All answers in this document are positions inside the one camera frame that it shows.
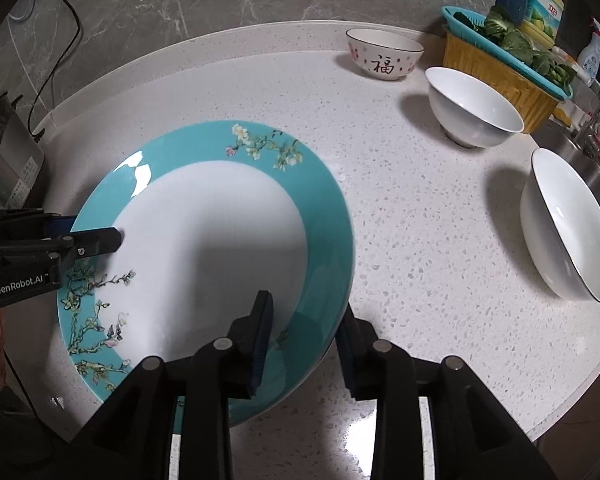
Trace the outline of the yellow oil bottle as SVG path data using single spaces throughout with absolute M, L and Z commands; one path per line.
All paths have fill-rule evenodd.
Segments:
M 533 41 L 550 49 L 554 47 L 564 7 L 562 0 L 527 0 L 518 28 Z

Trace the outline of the plain white bowl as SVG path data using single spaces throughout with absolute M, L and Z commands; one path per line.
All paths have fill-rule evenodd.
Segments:
M 524 120 L 505 96 L 452 68 L 425 70 L 429 104 L 446 136 L 464 148 L 494 148 L 524 132 Z

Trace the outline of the teal floral rimmed plate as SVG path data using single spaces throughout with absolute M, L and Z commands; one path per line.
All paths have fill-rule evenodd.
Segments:
M 112 254 L 78 260 L 57 295 L 68 357 L 105 401 L 146 356 L 191 356 L 258 292 L 273 298 L 261 385 L 241 424 L 283 401 L 323 359 L 347 307 L 354 235 L 317 154 L 282 130 L 229 119 L 159 136 L 110 171 L 78 231 L 114 228 Z

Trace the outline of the white bowl with dark rim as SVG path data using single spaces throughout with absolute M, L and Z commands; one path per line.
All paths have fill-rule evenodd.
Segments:
M 554 294 L 600 304 L 600 204 L 573 166 L 546 148 L 531 154 L 520 222 L 536 270 Z

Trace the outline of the chrome sink faucet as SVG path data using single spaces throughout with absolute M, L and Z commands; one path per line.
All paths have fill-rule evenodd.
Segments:
M 600 88 L 597 93 L 597 104 L 594 106 L 591 114 L 585 119 L 585 123 L 582 128 L 574 137 L 574 143 L 577 144 L 581 151 L 586 152 L 588 150 L 588 144 L 592 143 L 594 138 L 595 125 L 600 121 Z

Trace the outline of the yellow basin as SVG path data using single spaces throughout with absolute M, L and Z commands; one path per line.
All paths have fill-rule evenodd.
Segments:
M 443 66 L 473 76 L 505 96 L 524 120 L 525 133 L 534 133 L 558 107 L 557 98 L 452 32 L 446 33 Z

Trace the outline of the silver kitchen appliance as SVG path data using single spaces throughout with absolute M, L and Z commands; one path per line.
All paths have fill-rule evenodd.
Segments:
M 44 168 L 42 148 L 16 113 L 20 99 L 0 94 L 0 209 L 26 206 Z

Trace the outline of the small bowl with red character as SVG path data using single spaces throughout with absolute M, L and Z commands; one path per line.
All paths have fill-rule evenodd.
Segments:
M 406 78 L 425 48 L 396 32 L 373 28 L 350 28 L 346 38 L 352 61 L 362 73 L 380 80 Z

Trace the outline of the white spray bottle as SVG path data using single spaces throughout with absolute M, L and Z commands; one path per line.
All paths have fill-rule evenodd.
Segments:
M 592 18 L 592 37 L 578 56 L 578 64 L 594 80 L 600 69 L 600 22 Z

